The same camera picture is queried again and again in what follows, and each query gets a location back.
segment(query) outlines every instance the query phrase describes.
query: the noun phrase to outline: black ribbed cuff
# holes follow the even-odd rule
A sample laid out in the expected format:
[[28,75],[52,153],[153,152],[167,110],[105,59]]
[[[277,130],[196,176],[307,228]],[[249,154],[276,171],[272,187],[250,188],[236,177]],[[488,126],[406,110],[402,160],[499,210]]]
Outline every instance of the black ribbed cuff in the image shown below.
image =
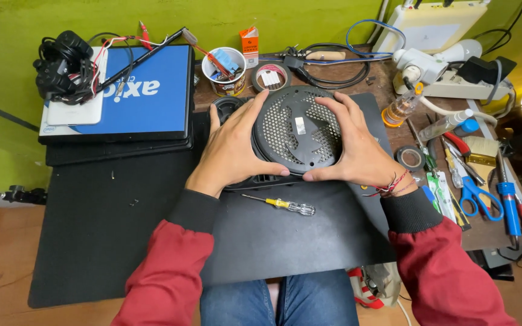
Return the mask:
[[416,233],[439,225],[443,216],[434,209],[423,189],[399,197],[381,199],[390,231]]
[[213,233],[214,217],[220,205],[221,201],[215,197],[183,189],[166,220],[185,230]]

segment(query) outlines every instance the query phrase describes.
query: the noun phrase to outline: red jacket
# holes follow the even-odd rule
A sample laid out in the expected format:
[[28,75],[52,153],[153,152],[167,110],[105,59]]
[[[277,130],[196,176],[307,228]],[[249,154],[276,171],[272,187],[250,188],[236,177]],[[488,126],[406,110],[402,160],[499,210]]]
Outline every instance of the red jacket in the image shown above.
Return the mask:
[[[422,326],[517,325],[489,277],[461,248],[460,227],[442,217],[421,189],[381,200],[398,270]],[[153,232],[148,255],[126,284],[112,325],[190,325],[201,295],[199,273],[213,250],[219,200],[183,190]]]

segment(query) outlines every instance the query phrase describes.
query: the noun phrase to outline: paper cup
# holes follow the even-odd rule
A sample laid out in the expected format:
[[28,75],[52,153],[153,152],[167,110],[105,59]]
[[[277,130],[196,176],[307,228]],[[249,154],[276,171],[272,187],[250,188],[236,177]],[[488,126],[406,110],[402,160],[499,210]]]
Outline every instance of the paper cup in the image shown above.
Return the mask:
[[243,71],[236,76],[232,81],[216,81],[211,78],[211,75],[217,70],[213,63],[205,57],[202,59],[202,73],[205,74],[206,78],[208,78],[213,86],[213,91],[219,96],[237,96],[239,95],[243,89],[245,89],[245,57],[241,52],[233,48],[217,48],[222,49],[225,53],[231,57],[231,60],[236,63]]

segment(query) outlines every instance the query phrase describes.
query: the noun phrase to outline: blue jeans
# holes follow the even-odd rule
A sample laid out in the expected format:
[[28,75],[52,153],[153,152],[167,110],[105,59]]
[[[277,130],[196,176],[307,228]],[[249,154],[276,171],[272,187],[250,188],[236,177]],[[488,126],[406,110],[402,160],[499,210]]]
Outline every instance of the blue jeans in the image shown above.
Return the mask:
[[284,277],[277,316],[265,280],[205,287],[201,326],[358,326],[350,278],[344,270]]

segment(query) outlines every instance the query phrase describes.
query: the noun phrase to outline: person's left hand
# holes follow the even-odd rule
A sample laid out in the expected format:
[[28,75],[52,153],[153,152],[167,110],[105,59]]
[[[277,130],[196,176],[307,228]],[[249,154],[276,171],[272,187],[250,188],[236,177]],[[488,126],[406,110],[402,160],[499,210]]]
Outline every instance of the person's left hand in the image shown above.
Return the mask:
[[287,167],[263,161],[251,147],[251,129],[269,90],[243,104],[221,126],[217,108],[211,104],[211,134],[201,161],[185,184],[186,189],[219,198],[229,184],[258,174],[287,176]]

